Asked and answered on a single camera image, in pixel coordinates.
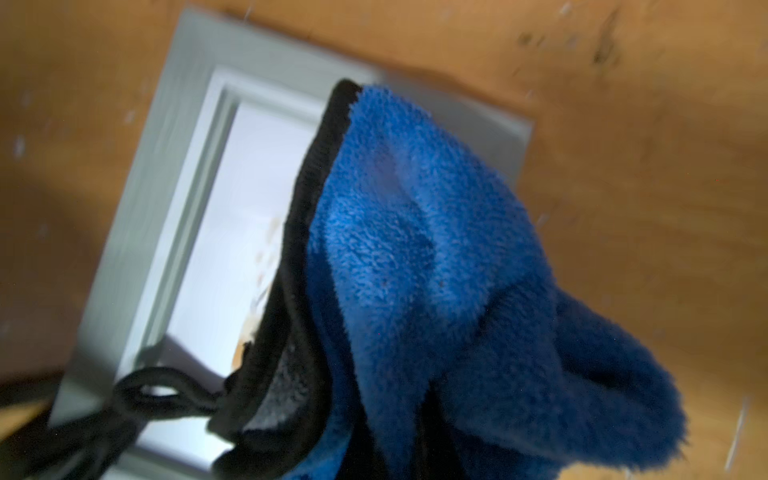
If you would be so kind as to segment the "blue microfiber cloth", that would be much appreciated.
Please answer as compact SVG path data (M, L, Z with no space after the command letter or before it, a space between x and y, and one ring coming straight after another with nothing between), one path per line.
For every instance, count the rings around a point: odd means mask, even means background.
M339 82L296 180L260 331L219 392L124 377L140 423L208 419L221 479L554 479L660 469L671 375L562 290L522 204L424 110Z

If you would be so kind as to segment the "light green picture frame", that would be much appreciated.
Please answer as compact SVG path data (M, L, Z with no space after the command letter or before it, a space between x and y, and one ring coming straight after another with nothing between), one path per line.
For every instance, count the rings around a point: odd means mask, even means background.
M272 478L306 458L330 408L308 229L372 83L518 178L529 118L182 13L31 477Z

